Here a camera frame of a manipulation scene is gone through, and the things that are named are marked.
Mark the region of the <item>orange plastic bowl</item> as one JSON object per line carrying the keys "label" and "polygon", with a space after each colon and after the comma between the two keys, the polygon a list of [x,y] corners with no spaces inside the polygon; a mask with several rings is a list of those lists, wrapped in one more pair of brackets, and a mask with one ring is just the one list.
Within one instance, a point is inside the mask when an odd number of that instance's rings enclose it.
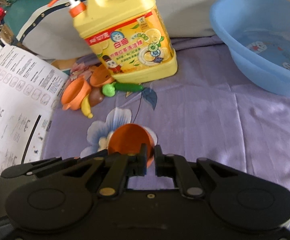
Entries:
{"label": "orange plastic bowl", "polygon": [[154,146],[158,139],[154,131],[138,124],[125,124],[114,131],[109,142],[108,154],[138,154],[142,144],[147,147],[147,167],[154,161]]}

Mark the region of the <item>purple floral cloth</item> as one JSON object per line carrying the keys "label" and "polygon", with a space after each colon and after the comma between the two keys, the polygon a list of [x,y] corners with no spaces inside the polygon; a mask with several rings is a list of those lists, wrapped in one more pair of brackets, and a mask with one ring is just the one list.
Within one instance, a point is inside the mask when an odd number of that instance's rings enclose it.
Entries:
{"label": "purple floral cloth", "polygon": [[216,36],[173,45],[175,75],[104,98],[91,119],[57,106],[43,157],[85,157],[131,123],[146,128],[165,154],[208,158],[290,191],[290,97],[254,85]]}

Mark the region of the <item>yellow toy banana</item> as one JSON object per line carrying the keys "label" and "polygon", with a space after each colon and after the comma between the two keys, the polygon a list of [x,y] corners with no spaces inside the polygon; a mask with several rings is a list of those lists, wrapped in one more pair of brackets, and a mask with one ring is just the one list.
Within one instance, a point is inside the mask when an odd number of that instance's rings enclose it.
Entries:
{"label": "yellow toy banana", "polygon": [[89,95],[86,95],[84,97],[84,99],[82,100],[82,103],[81,103],[81,111],[82,111],[82,114],[85,117],[91,119],[91,118],[93,118],[93,113],[91,111],[91,106],[89,104],[89,99],[88,98],[89,98]]}

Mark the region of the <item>brown toy fruit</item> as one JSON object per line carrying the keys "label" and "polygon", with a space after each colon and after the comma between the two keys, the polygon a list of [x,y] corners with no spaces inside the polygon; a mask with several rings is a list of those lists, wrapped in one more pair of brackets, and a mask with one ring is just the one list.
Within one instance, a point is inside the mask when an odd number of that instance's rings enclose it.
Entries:
{"label": "brown toy fruit", "polygon": [[89,105],[91,107],[94,107],[101,103],[104,100],[105,96],[102,94],[101,88],[99,87],[94,87],[92,88],[89,96],[88,96],[88,101]]}

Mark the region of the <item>green toy vegetable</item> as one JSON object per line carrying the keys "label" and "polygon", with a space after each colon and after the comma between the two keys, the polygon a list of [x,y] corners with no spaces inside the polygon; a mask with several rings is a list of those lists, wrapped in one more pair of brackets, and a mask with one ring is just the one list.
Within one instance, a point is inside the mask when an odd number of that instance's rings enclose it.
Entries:
{"label": "green toy vegetable", "polygon": [[144,87],[139,84],[135,83],[120,83],[120,82],[113,82],[102,87],[102,93],[106,97],[113,97],[116,95],[116,91],[122,92],[140,92],[144,90]]}

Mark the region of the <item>orange toy cup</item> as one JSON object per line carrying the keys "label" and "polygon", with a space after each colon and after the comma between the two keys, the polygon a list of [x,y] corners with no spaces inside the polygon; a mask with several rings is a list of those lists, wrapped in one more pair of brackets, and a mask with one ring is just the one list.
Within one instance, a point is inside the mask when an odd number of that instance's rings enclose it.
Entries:
{"label": "orange toy cup", "polygon": [[63,110],[76,111],[81,108],[82,100],[91,92],[91,86],[83,78],[79,77],[72,81],[64,90],[61,97]]}
{"label": "orange toy cup", "polygon": [[94,68],[94,71],[90,77],[89,83],[92,87],[102,87],[106,84],[113,83],[115,79],[111,76],[109,70],[101,64]]}

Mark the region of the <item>white instruction sheet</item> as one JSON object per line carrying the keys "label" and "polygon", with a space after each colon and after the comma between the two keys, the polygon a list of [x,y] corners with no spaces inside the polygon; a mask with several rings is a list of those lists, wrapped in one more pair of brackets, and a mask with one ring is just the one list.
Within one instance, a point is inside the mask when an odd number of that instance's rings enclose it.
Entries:
{"label": "white instruction sheet", "polygon": [[40,160],[67,74],[31,53],[0,43],[0,175]]}

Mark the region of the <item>yellow detergent bottle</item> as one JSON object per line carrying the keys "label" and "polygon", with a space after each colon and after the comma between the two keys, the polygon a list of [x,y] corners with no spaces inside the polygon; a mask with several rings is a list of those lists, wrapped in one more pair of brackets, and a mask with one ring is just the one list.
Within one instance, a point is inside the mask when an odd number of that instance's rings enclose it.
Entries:
{"label": "yellow detergent bottle", "polygon": [[116,81],[145,83],[177,72],[156,0],[68,1],[74,28]]}

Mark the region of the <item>blue plastic basin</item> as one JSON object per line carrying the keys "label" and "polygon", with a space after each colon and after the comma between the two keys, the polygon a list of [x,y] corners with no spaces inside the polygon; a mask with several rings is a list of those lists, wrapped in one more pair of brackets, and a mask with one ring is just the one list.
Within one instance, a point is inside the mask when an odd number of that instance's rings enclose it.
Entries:
{"label": "blue plastic basin", "polygon": [[216,0],[210,23],[250,81],[271,93],[290,96],[289,1]]}

